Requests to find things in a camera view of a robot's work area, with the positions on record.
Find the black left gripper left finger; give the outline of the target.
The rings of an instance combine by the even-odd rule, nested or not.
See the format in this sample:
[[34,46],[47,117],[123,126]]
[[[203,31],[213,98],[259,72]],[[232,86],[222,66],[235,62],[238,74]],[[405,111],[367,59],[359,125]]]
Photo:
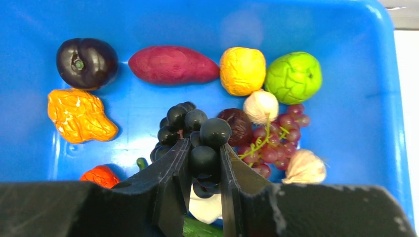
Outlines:
[[88,181],[0,185],[3,237],[180,237],[188,213],[190,141],[111,189]]

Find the black grape bunch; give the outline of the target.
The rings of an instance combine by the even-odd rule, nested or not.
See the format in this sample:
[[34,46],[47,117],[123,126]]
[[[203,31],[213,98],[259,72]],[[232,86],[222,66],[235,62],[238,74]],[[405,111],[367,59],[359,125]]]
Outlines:
[[199,198],[220,193],[219,149],[233,134],[229,123],[222,118],[208,118],[192,102],[172,106],[159,123],[158,142],[150,153],[151,162],[162,158],[180,140],[190,142],[189,168],[192,190]]

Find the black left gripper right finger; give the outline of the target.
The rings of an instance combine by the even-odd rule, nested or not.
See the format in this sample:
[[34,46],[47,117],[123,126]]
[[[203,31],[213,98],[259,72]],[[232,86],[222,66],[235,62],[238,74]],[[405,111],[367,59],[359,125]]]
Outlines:
[[415,230],[383,187],[272,183],[220,149],[226,237],[414,237]]

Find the yellow lemon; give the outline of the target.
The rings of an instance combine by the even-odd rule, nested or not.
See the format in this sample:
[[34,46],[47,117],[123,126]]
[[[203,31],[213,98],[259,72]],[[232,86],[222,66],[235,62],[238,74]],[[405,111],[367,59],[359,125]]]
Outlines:
[[219,68],[221,84],[233,96],[248,96],[264,84],[266,60],[257,49],[229,48],[224,51]]

